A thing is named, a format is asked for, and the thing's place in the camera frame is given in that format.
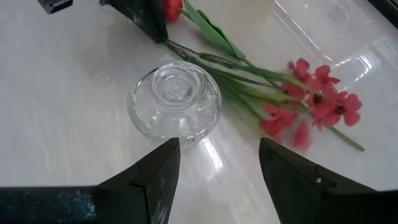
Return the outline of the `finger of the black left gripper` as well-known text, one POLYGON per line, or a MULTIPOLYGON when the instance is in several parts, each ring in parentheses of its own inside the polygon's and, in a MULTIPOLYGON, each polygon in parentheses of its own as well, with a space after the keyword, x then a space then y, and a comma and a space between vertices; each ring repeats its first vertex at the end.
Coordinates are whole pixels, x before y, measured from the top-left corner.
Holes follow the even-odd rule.
POLYGON ((155 43, 163 43, 168 39, 162 0, 100 0, 99 4, 115 8, 155 43))

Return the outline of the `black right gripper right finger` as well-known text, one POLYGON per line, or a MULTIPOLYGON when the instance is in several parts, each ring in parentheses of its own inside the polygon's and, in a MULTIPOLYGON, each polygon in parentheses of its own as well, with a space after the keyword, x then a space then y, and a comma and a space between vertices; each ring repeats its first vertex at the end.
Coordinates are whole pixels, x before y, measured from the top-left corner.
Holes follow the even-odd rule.
POLYGON ((281 223, 397 223, 396 190, 374 190, 269 138, 259 162, 281 223))

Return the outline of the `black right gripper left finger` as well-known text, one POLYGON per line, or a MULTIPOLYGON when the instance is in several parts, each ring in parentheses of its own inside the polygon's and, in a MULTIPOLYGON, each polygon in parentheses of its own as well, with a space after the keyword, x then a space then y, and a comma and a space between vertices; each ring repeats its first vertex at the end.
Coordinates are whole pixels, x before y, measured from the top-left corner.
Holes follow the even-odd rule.
POLYGON ((98 185, 3 187, 1 223, 167 223, 179 170, 171 138, 98 185))

